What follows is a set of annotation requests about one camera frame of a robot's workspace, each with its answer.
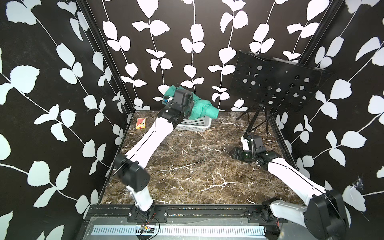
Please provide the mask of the green long pants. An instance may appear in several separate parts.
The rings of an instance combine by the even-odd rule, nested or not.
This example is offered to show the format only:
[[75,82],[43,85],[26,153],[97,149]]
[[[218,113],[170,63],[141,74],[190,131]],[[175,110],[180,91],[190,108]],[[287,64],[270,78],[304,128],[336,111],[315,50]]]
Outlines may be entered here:
[[[164,93],[164,97],[173,97],[176,90],[185,90],[183,87],[175,87],[172,85]],[[208,100],[203,100],[198,97],[196,94],[193,94],[194,106],[192,112],[188,117],[189,120],[197,120],[204,116],[207,116],[211,119],[217,119],[219,115],[219,109],[214,107],[212,103]]]

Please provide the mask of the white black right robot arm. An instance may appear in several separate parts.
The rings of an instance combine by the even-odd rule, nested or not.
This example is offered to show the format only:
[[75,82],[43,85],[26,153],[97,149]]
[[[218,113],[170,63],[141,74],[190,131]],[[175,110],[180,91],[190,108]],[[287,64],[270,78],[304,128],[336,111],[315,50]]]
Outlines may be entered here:
[[342,195],[314,183],[274,151],[244,151],[234,148],[231,157],[255,163],[276,176],[293,190],[304,205],[272,198],[263,203],[262,216],[267,222],[285,219],[305,227],[318,240],[344,240],[349,221]]

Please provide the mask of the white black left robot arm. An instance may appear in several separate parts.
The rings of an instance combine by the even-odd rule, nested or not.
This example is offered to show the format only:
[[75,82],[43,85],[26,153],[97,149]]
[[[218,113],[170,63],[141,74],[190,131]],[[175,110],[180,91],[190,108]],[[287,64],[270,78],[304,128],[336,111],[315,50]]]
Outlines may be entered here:
[[163,140],[183,119],[189,117],[193,105],[183,106],[169,102],[158,113],[158,117],[142,139],[126,154],[118,154],[115,158],[115,174],[127,186],[135,206],[142,212],[148,212],[154,203],[148,189],[151,176],[145,168]]

